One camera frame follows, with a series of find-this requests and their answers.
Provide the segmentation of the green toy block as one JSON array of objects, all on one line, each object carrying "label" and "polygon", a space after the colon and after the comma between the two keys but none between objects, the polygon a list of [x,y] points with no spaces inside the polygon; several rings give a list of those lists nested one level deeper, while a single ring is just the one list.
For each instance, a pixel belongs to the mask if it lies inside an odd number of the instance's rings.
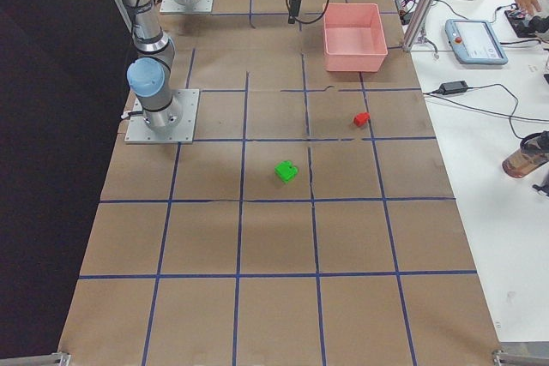
[{"label": "green toy block", "polygon": [[291,160],[283,160],[275,166],[276,176],[283,182],[291,182],[299,173],[299,168]]}]

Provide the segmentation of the pink plastic box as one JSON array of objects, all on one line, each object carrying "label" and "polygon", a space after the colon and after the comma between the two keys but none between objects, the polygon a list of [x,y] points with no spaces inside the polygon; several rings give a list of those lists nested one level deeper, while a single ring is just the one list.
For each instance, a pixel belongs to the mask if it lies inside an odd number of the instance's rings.
[{"label": "pink plastic box", "polygon": [[323,47],[328,72],[378,72],[388,55],[378,5],[331,3],[323,17]]}]

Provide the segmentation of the red toy block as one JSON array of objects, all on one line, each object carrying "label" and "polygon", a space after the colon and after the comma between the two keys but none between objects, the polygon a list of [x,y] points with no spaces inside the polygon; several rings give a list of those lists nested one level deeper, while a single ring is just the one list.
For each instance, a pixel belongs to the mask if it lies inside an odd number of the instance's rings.
[{"label": "red toy block", "polygon": [[360,128],[365,126],[370,121],[370,119],[371,119],[371,116],[369,112],[360,112],[354,116],[353,124],[356,127]]}]

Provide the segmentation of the robot teach pendant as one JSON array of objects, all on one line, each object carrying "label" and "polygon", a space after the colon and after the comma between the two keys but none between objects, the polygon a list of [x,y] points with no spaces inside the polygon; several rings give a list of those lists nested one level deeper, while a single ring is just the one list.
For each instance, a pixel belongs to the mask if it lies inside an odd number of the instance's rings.
[{"label": "robot teach pendant", "polygon": [[459,63],[501,66],[508,62],[488,21],[448,19],[444,31]]}]

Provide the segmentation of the black power adapter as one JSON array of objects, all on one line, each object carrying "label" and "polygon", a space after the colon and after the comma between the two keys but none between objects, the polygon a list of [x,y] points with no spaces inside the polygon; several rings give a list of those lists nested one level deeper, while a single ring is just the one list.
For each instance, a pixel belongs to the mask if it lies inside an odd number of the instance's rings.
[{"label": "black power adapter", "polygon": [[469,89],[468,84],[465,81],[449,81],[442,83],[437,93],[440,95],[452,95],[465,93]]}]

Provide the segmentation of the brown paper table cover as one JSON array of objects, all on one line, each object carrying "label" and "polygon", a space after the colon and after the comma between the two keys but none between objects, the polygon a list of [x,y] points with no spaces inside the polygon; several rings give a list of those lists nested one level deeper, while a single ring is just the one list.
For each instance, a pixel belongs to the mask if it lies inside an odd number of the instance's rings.
[{"label": "brown paper table cover", "polygon": [[[498,341],[391,0],[329,73],[284,0],[163,16],[189,145],[118,134],[62,337],[74,365],[488,365]],[[356,127],[353,118],[369,112]],[[275,166],[291,160],[283,183]]]}]

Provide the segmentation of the brown water bottle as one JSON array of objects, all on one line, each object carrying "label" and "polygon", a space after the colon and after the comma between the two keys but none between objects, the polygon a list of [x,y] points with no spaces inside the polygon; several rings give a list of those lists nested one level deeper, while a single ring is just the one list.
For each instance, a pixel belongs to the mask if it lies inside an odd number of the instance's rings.
[{"label": "brown water bottle", "polygon": [[502,163],[504,172],[522,178],[548,162],[548,131],[525,136],[519,148]]}]

